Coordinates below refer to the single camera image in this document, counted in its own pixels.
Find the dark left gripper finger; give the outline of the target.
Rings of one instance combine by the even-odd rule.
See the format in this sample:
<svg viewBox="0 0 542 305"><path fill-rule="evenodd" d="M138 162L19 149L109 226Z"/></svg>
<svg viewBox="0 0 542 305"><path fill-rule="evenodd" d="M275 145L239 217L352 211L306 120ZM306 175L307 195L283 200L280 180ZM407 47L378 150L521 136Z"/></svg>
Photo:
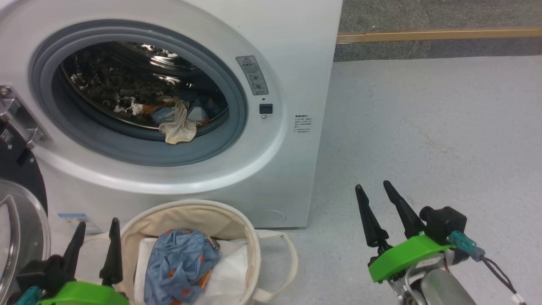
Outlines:
<svg viewBox="0 0 542 305"><path fill-rule="evenodd" d="M100 279L101 285L114 286L123 280L122 240L118 218L112 219L108 237L110 239L110 245L108 247L105 264L100 270Z"/></svg>
<svg viewBox="0 0 542 305"><path fill-rule="evenodd" d="M75 272L79 259L80 249L83 246L86 235L86 222L80 222L70 240L63 255L63 271L70 280L75 280Z"/></svg>

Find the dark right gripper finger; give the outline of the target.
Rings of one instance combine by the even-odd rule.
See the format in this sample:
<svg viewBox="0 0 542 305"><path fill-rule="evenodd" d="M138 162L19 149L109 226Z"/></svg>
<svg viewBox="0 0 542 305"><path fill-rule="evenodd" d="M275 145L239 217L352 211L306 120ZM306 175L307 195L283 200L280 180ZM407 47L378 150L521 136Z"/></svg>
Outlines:
<svg viewBox="0 0 542 305"><path fill-rule="evenodd" d="M399 194L390 181L383 181L384 189L387 193L389 201L395 205L395 208L404 226L404 234L407 239L415 237L423 233L426 225L420 217L414 212L406 200Z"/></svg>
<svg viewBox="0 0 542 305"><path fill-rule="evenodd" d="M380 226L377 218L374 216L369 205L368 196L361 185L356 185L355 193L366 243L368 247L376 248L378 255L382 255L390 248L390 245L387 243L389 234Z"/></svg>

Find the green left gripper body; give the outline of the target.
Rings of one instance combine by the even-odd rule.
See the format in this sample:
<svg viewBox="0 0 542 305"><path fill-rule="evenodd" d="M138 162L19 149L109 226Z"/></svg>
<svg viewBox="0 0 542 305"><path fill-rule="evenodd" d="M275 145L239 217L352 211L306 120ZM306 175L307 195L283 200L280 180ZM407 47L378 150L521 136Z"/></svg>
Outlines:
<svg viewBox="0 0 542 305"><path fill-rule="evenodd" d="M67 282L53 297L45 297L38 305L129 305L129 300L112 286L85 281Z"/></svg>

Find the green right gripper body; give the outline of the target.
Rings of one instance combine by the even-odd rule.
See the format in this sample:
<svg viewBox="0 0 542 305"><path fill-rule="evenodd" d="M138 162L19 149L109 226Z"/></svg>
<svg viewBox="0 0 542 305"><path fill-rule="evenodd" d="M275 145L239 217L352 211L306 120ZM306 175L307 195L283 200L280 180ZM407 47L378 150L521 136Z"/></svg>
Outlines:
<svg viewBox="0 0 542 305"><path fill-rule="evenodd" d="M440 245L425 234L414 236L379 255L368 266L368 272L374 283L386 281L437 253L454 248L447 241Z"/></svg>

